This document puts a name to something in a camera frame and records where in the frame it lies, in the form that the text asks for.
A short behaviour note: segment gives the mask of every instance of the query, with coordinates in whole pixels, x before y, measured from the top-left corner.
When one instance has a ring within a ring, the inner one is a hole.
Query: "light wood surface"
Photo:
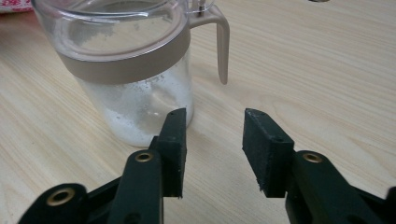
[[[380,197],[396,186],[396,1],[217,5],[231,25],[229,84],[217,75],[215,26],[193,29],[184,198],[165,199],[165,223],[288,223],[284,199],[259,192],[241,149],[246,107],[351,185]],[[137,149],[112,135],[34,13],[0,16],[0,223],[55,185],[104,185]]]

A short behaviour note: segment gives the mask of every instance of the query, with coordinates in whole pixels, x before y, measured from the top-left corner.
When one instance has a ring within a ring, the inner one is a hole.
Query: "wooden table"
[[[184,198],[166,223],[288,223],[242,151],[246,107],[326,155],[347,181],[384,197],[396,186],[396,2],[218,0],[232,36],[229,83],[215,26],[192,31],[195,114]],[[0,16],[0,223],[46,189],[96,189],[138,148],[117,140],[64,68],[33,12]]]

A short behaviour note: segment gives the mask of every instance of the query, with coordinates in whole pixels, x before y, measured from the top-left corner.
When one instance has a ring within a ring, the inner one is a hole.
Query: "tabletop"
[[[165,223],[289,222],[242,150],[247,107],[384,198],[396,186],[396,2],[216,4],[231,27],[229,82],[217,75],[215,26],[194,28],[184,197],[164,200]],[[34,12],[0,16],[0,223],[58,184],[104,185],[139,149],[111,133]]]

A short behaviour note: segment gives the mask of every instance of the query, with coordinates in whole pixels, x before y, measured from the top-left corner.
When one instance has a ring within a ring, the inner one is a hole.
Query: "wood grain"
[[[184,198],[165,199],[165,222],[288,223],[241,149],[246,107],[350,184],[380,197],[396,186],[396,2],[216,3],[232,31],[229,84],[217,75],[215,26],[194,28]],[[0,223],[54,185],[98,188],[138,149],[112,135],[34,13],[0,16]]]

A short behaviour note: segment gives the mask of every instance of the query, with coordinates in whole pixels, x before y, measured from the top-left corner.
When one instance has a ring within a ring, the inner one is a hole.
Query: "transparent jar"
[[[33,0],[52,46],[111,131],[149,145],[167,113],[193,114],[190,28],[218,25],[219,76],[227,82],[229,25],[213,4],[186,0]]]

